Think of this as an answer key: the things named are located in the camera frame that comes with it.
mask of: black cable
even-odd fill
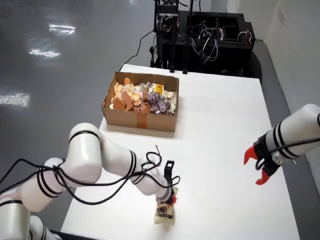
[[[182,6],[185,6],[186,8],[188,7],[188,5],[183,4],[182,2],[179,1],[179,4],[181,4]]]
[[[138,48],[138,51],[136,52],[136,55],[133,55],[132,57],[129,58],[128,61],[126,61],[119,69],[119,72],[121,72],[121,69],[124,67],[125,64],[127,64],[131,59],[133,59],[134,57],[138,56],[138,53],[139,53],[139,50],[140,50],[140,47],[141,47],[141,41],[142,39],[144,39],[146,36],[148,36],[150,33],[152,33],[154,30],[148,32],[146,35],[144,35],[142,38],[140,38],[140,44],[139,44],[139,48]]]
[[[158,163],[154,163],[152,162],[150,159],[149,159],[149,155],[150,154],[154,154],[154,155],[157,155],[159,157],[159,162]],[[152,167],[150,168],[146,168],[146,169],[142,169],[142,171],[138,171],[138,172],[134,172],[132,174],[129,174],[127,176],[124,176],[124,177],[121,177],[120,179],[114,181],[114,182],[110,182],[110,183],[86,183],[86,182],[82,182],[82,181],[79,181],[77,179],[74,179],[72,177],[70,177],[69,175],[66,174],[66,172],[60,167],[60,166],[54,166],[54,167],[49,167],[49,166],[44,166],[44,165],[38,165],[38,164],[34,164],[26,159],[23,159],[23,158],[20,158],[18,159],[11,167],[10,169],[7,171],[7,173],[4,175],[4,177],[1,179],[0,183],[2,183],[5,178],[8,176],[8,174],[12,171],[12,169],[19,163],[19,162],[24,162],[24,163],[27,163],[35,168],[38,168],[38,170],[34,173],[32,173],[31,175],[29,175],[28,177],[26,177],[25,179],[5,188],[4,190],[0,191],[0,195],[5,193],[6,191],[24,183],[25,181],[29,180],[30,178],[32,178],[34,175],[38,174],[39,172],[46,172],[46,171],[53,171],[54,172],[54,175],[56,176],[57,180],[60,178],[60,180],[62,181],[62,186],[66,188],[66,190],[69,192],[69,194],[74,197],[77,201],[79,201],[80,203],[83,203],[83,204],[87,204],[87,205],[98,205],[98,204],[102,204],[102,203],[105,203],[106,201],[110,200],[111,198],[113,198],[119,191],[120,189],[126,184],[126,182],[132,178],[132,177],[135,177],[135,176],[148,176],[149,178],[151,178],[156,184],[158,184],[160,187],[162,188],[172,188],[173,186],[176,186],[179,182],[180,182],[180,176],[175,176],[174,178],[172,178],[172,181],[177,179],[178,178],[178,181],[176,183],[173,183],[173,184],[169,184],[169,185],[162,185],[161,183],[159,183],[152,175],[148,174],[147,172],[160,166],[161,162],[162,162],[162,157],[158,151],[157,152],[147,152],[146,153],[146,159],[148,160],[148,162],[150,164],[152,164]],[[97,201],[97,202],[89,202],[89,201],[85,201],[85,200],[82,200],[80,199],[79,197],[77,197],[70,189],[70,187],[67,185],[66,181],[65,181],[65,178],[67,178],[68,180],[70,180],[71,182],[73,183],[76,183],[76,184],[79,184],[79,185],[82,185],[82,186],[96,186],[96,187],[99,187],[99,186],[111,186],[111,185],[114,185],[114,184],[117,184],[121,181],[124,180],[124,182],[116,189],[116,191],[111,194],[109,197],[103,199],[103,200],[100,200],[100,201]]]
[[[296,142],[293,142],[293,143],[290,143],[290,144],[287,144],[287,145],[279,146],[279,147],[276,147],[276,148],[270,150],[268,152],[268,154],[272,154],[272,153],[274,153],[276,151],[279,151],[279,150],[282,150],[282,149],[296,147],[296,146],[305,145],[305,144],[312,144],[312,143],[316,143],[316,142],[320,142],[320,137],[313,138],[313,139],[296,141]]]
[[[313,139],[296,141],[296,142],[293,142],[293,143],[290,143],[290,144],[282,145],[282,146],[276,147],[276,148],[268,151],[268,153],[266,155],[271,155],[274,152],[282,150],[282,149],[296,147],[296,146],[305,145],[305,144],[312,144],[312,143],[316,143],[316,142],[320,142],[320,137],[313,138]],[[256,163],[255,163],[255,169],[256,170],[260,170],[265,165],[265,161],[261,162],[264,158],[265,158],[265,156],[256,161]]]
[[[39,171],[50,171],[51,169],[41,169],[38,171],[33,172],[32,174],[30,174],[29,176],[27,176],[26,178],[22,179],[21,181],[16,182],[15,184],[12,184],[11,186],[8,186],[7,188],[3,189],[2,191],[0,191],[0,195],[5,193],[6,191],[13,189],[17,186],[19,186],[20,184],[23,184],[24,182],[28,181],[29,179],[31,179],[34,175],[36,175]]]
[[[153,50],[155,49],[155,40],[156,40],[156,36],[157,34],[154,35],[154,38],[153,38]]]

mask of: electronics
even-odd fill
[[[178,11],[177,40],[172,33],[157,32],[158,68],[173,66],[176,70],[221,74],[250,75],[250,60],[255,44],[255,33],[250,22],[240,13]],[[190,30],[188,51],[188,30]]]

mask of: white wall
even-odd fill
[[[226,9],[228,13],[237,13],[240,5],[240,0],[229,0]]]
[[[278,10],[286,15],[282,26]],[[320,1],[279,0],[266,37],[274,68],[291,112],[320,106]],[[320,149],[307,155],[320,192]]]
[[[251,22],[255,38],[265,40],[278,0],[228,0],[228,13],[244,15]]]

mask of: cardboard box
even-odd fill
[[[124,84],[124,79],[129,78],[130,81],[136,86],[141,83],[152,82],[155,84],[164,85],[164,90],[175,91],[177,94],[175,114],[158,115],[158,114],[146,114],[133,111],[122,111],[109,109],[111,99],[115,96],[114,87],[117,82],[121,85]],[[105,120],[109,125],[118,125],[143,129],[154,129],[162,131],[174,132],[176,129],[176,121],[178,115],[178,102],[179,102],[179,78],[173,76],[144,74],[144,73],[130,73],[130,72],[116,72],[113,75],[111,84],[108,89],[108,93],[102,102],[101,108],[104,114]]]

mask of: wire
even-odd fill
[[[184,6],[184,7],[186,7],[186,8],[188,7],[188,5],[183,4],[183,3],[182,3],[182,2],[180,2],[180,1],[179,1],[179,4],[181,4],[182,6]]]
[[[207,45],[207,43],[208,43],[209,39],[210,39],[210,38],[208,37],[208,39],[206,40],[206,42],[205,42],[205,44],[204,44],[204,46],[203,46],[202,52],[204,52],[205,47],[206,47],[206,45]]]
[[[212,53],[214,52],[215,48],[216,48],[215,57],[214,57],[213,59],[210,59],[210,57],[211,57]],[[205,64],[208,60],[211,61],[211,62],[213,62],[214,60],[217,59],[217,57],[218,57],[218,41],[217,41],[216,39],[214,40],[214,47],[213,47],[213,49],[212,49],[212,52],[210,53],[210,56],[209,56],[209,57],[206,57],[206,55],[205,55],[204,57],[206,58],[206,60],[204,61],[203,64]]]
[[[238,37],[237,37],[237,41],[238,41],[238,42],[239,42],[239,36],[240,36],[241,34],[245,34],[245,36],[247,36],[247,34],[250,34],[249,42],[251,41],[251,37],[252,37],[251,32],[249,32],[249,31],[241,31],[241,32],[239,33]]]
[[[24,178],[23,180],[20,180],[19,182],[3,189],[2,191],[0,191],[0,195],[5,193],[6,191],[16,187],[16,186],[19,186],[20,184],[23,184],[24,182],[26,182],[27,180],[31,179],[34,175],[38,174],[38,173],[41,173],[41,172],[46,172],[46,171],[53,171],[54,172],[54,175],[56,176],[56,179],[58,181],[59,184],[60,183],[60,180],[62,181],[62,186],[66,188],[66,190],[69,192],[69,194],[75,198],[77,201],[79,201],[80,203],[83,203],[83,204],[87,204],[87,205],[98,205],[98,204],[102,204],[102,203],[105,203],[106,201],[110,200],[111,198],[113,198],[119,191],[120,189],[126,184],[126,182],[132,178],[132,177],[136,177],[136,176],[148,176],[149,178],[151,178],[157,185],[159,185],[160,187],[162,188],[172,188],[173,186],[176,186],[179,182],[180,182],[180,176],[175,176],[174,178],[172,178],[172,182],[175,180],[175,179],[178,179],[177,182],[173,183],[173,184],[168,184],[168,185],[162,185],[161,183],[159,183],[152,175],[148,174],[147,172],[160,166],[161,165],[161,162],[162,162],[162,157],[159,153],[159,150],[158,150],[158,147],[156,146],[156,149],[158,151],[157,152],[152,152],[152,151],[149,151],[146,153],[146,159],[148,161],[147,164],[152,164],[152,167],[150,168],[142,168],[141,171],[137,171],[137,172],[134,172],[132,174],[129,174],[127,176],[124,176],[124,177],[121,177],[119,178],[118,180],[114,181],[114,182],[109,182],[109,183],[87,183],[87,182],[82,182],[80,180],[77,180],[77,179],[74,179],[72,178],[71,176],[67,175],[66,172],[58,165],[58,166],[53,166],[53,167],[49,167],[49,166],[44,166],[44,165],[38,165],[38,164],[34,164],[26,159],[23,159],[23,158],[20,158],[18,159],[11,167],[10,169],[7,171],[7,173],[3,176],[3,178],[0,180],[0,184],[5,180],[5,178],[9,175],[9,173],[13,170],[13,168],[19,163],[19,162],[24,162],[24,163],[27,163],[29,164],[30,166],[32,167],[35,167],[35,168],[39,168],[36,172],[32,173],[31,175],[29,175],[28,177]],[[150,154],[153,154],[153,155],[157,155],[159,157],[159,162],[158,163],[154,163],[153,161],[151,161],[149,159],[149,155]],[[103,200],[100,200],[100,201],[96,201],[96,202],[89,202],[89,201],[85,201],[79,197],[77,197],[70,189],[70,187],[68,186],[68,184],[66,183],[66,180],[65,178],[68,179],[69,181],[75,183],[75,184],[78,184],[78,185],[82,185],[82,186],[96,186],[96,187],[102,187],[102,186],[111,186],[111,185],[115,185],[121,181],[124,180],[124,182],[114,191],[113,194],[111,194],[109,197],[103,199]]]
[[[312,143],[316,143],[316,142],[320,142],[320,137],[317,138],[313,138],[313,139],[307,139],[307,140],[301,140],[301,141],[296,141],[290,144],[286,144],[286,145],[282,145],[282,146],[278,146],[270,151],[268,151],[266,153],[266,155],[264,157],[262,157],[261,159],[258,159],[255,163],[255,169],[256,170],[260,170],[264,165],[265,165],[265,161],[263,161],[261,164],[259,164],[267,155],[271,155],[274,152],[277,152],[279,150],[282,149],[287,149],[287,148],[291,148],[291,147],[296,147],[296,146],[300,146],[300,145],[305,145],[305,144],[312,144]]]
[[[131,59],[133,59],[134,57],[138,56],[138,53],[139,53],[139,50],[140,50],[140,47],[141,47],[141,41],[142,39],[144,39],[146,36],[148,36],[150,33],[152,33],[154,30],[148,32],[146,35],[144,35],[142,38],[140,38],[140,44],[139,44],[139,48],[138,48],[138,51],[136,52],[136,55],[133,55],[132,57],[130,57],[128,59],[128,61],[126,61],[119,69],[119,72],[121,72],[121,69],[124,67],[125,64],[127,64]]]
[[[154,35],[154,38],[153,38],[153,49],[155,49],[155,40],[156,40],[156,36],[157,34]]]
[[[312,143],[316,143],[316,142],[320,142],[320,137],[313,138],[313,139],[296,141],[296,142],[293,142],[293,143],[290,143],[290,144],[287,144],[287,145],[279,146],[279,147],[276,147],[276,148],[270,150],[268,152],[268,154],[272,154],[272,153],[274,153],[276,151],[279,151],[279,150],[282,150],[282,149],[296,147],[296,146],[305,145],[305,144],[312,144]]]

